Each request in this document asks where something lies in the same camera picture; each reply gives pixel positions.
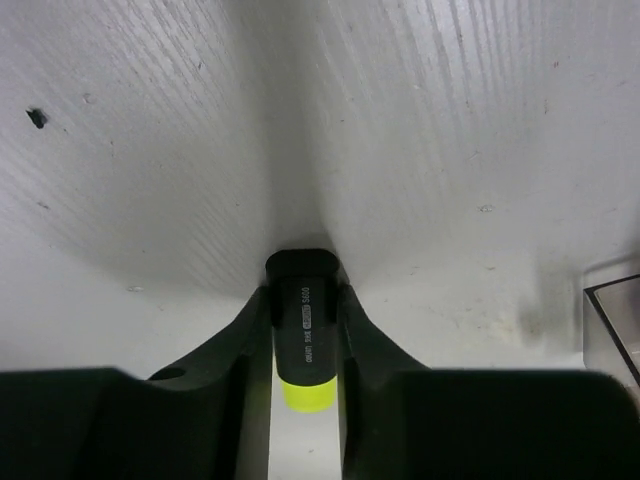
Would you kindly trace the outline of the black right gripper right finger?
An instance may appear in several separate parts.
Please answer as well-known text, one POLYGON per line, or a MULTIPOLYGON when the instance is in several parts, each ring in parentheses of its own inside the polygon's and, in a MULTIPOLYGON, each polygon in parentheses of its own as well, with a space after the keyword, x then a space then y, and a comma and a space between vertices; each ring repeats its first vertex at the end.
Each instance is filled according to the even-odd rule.
POLYGON ((337 301, 346 479, 635 479, 639 413, 585 370, 434 369, 337 301))

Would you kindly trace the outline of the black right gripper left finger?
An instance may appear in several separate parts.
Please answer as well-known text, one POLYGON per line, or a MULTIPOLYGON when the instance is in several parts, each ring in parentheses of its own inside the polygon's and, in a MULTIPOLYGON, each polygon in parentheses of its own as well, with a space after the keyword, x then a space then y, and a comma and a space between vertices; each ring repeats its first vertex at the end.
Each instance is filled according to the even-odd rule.
POLYGON ((150 378, 5 372, 5 479, 264 479, 272 341, 259 288, 223 330, 150 378))

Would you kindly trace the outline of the yellow cap black highlighter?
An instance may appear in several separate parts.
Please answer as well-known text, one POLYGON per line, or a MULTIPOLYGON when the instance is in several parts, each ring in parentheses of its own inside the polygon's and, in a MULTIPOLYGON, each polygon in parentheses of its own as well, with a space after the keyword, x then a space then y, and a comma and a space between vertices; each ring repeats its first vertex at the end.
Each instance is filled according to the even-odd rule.
POLYGON ((339 260, 323 249, 280 250, 265 270, 285 403, 299 413, 326 410, 336 397, 339 260))

